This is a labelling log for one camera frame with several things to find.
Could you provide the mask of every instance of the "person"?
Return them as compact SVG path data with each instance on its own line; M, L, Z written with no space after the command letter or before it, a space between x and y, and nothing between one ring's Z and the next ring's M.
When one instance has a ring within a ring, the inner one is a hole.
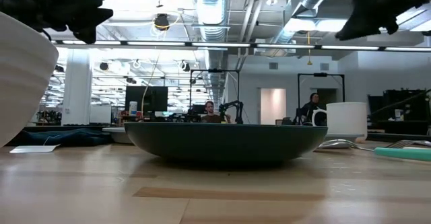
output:
M311 123L311 117L314 110L318 109L325 109L324 106L319 105L319 95L317 93L313 93L310 95L310 101L309 103L305 104L301 108L301 115L305 117L303 120L304 123L309 122ZM316 114L316 117L314 119L314 122L318 126L325 126L326 124L326 114L323 112L319 112Z
M205 109L207 110L207 115L201 118L201 122L205 123L222 123L223 119L221 116L214 114L214 102L207 101L205 103ZM230 123L230 115L226 114L226 121Z

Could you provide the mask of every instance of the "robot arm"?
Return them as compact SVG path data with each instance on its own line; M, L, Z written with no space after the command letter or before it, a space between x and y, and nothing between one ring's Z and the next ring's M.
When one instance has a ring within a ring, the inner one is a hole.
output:
M219 107L220 117L222 117L222 119L224 119L224 117L226 115L226 110L228 108L231 108L231 107L236 108L235 122L237 124L243 124L244 122L242 121L242 109L244 108L244 104L238 100L235 100L233 102L229 102L226 104L221 104Z
M3 12L38 32L67 28L87 44L96 41L96 26L113 15L111 9L100 9L103 0L0 0Z
M408 9L419 8L430 0L352 0L354 10L343 29L336 33L340 40L380 34L386 28L388 34L398 30L397 16Z

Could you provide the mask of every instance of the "ductwork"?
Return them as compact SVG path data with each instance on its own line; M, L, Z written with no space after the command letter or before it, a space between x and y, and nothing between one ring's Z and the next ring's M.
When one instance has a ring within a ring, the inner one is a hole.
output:
M323 0L289 0L286 5L285 17L290 20L293 16L298 16L300 13L304 13L308 10L314 10L314 13L312 14L315 15L317 13L317 7L322 3L322 1ZM286 25L281 29L279 34L271 41L271 43L287 44L293 38L295 32L286 30ZM263 54L265 56L274 57L278 52L278 49L273 49L267 50Z
M226 11L228 0L196 0L196 12L200 24L204 25L223 25L226 23ZM226 29L217 27L201 28L202 40L206 42L224 42L226 39ZM208 69L227 69L228 59L224 57L224 51L206 50L205 63ZM211 74L209 82L213 94L214 102L221 103L223 95L225 75Z

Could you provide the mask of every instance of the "doorway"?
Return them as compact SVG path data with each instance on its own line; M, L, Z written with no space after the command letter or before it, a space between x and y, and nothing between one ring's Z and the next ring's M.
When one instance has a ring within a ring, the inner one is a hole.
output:
M319 104L326 105L338 102L337 90L338 89L317 89L316 93L319 95Z
M260 124L286 117L286 89L261 89Z

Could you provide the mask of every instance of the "wooden table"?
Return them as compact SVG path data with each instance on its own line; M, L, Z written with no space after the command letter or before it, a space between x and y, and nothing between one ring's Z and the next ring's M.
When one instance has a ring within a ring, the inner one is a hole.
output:
M431 223L429 163L356 149L257 170L166 163L134 146L10 150L1 224Z

